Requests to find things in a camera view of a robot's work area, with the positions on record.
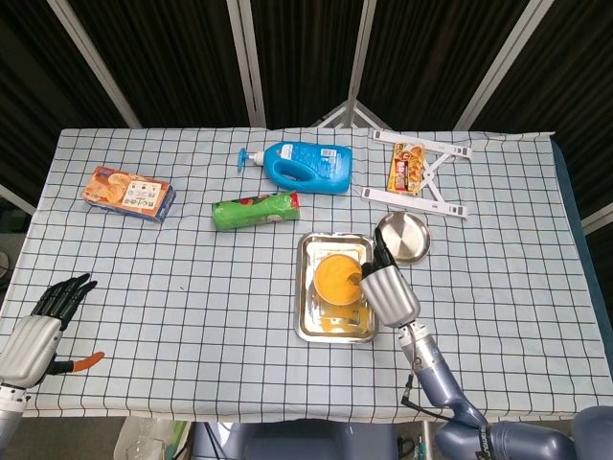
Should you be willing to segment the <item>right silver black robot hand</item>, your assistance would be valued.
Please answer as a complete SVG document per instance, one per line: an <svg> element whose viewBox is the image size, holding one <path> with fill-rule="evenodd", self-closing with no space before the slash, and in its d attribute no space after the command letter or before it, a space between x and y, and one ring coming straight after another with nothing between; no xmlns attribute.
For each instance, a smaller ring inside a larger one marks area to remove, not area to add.
<svg viewBox="0 0 613 460"><path fill-rule="evenodd" d="M420 302L400 272L378 227L373 259L361 265L359 286L368 305L386 327L400 329L418 318Z"/></svg>

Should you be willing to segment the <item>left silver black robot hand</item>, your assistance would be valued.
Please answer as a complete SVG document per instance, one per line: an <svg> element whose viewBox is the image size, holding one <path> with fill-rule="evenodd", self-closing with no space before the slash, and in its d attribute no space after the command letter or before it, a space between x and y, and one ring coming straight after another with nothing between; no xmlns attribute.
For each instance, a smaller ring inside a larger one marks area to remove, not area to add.
<svg viewBox="0 0 613 460"><path fill-rule="evenodd" d="M103 352L81 360L57 359L57 347L81 301L97 285L88 273L48 287L32 312L22 317L1 352L1 383L30 389L48 375L87 370L104 358Z"/></svg>

